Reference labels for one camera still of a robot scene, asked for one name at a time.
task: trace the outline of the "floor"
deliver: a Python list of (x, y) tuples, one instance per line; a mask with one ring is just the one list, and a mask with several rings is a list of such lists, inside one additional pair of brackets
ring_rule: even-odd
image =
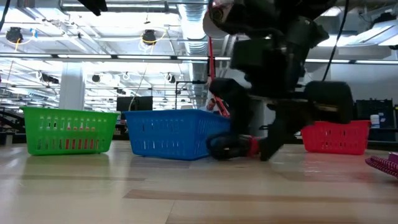
[(397, 223), (398, 180), (365, 156), (285, 146), (271, 162), (106, 154), (29, 156), (0, 148), (0, 220), (15, 224)]

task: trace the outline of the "red cable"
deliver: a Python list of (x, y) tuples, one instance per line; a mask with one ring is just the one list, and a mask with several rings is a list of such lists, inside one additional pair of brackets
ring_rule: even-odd
[[(208, 42), (209, 42), (209, 58), (210, 58), (210, 78), (211, 81), (213, 81), (216, 78), (216, 71), (214, 69), (213, 43), (211, 41), (211, 37), (209, 37)], [(216, 97), (215, 95), (213, 95), (213, 98), (217, 102), (217, 106), (221, 115), (223, 115), (224, 117), (229, 117), (228, 110), (225, 108), (223, 101), (220, 98)]]

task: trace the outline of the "pillar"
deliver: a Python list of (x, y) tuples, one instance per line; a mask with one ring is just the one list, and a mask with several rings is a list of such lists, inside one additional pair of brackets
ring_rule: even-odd
[(85, 107), (86, 74), (83, 64), (64, 62), (61, 77), (60, 109), (83, 110)]

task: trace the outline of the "plastic basket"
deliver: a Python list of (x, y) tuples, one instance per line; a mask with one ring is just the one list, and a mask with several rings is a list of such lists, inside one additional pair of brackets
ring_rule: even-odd
[(370, 121), (350, 124), (315, 122), (302, 129), (305, 150), (337, 154), (362, 155), (368, 146)]
[(32, 155), (87, 154), (109, 150), (116, 113), (23, 107)]
[(127, 111), (132, 152), (195, 160), (208, 155), (206, 138), (229, 130), (229, 119), (200, 110)]

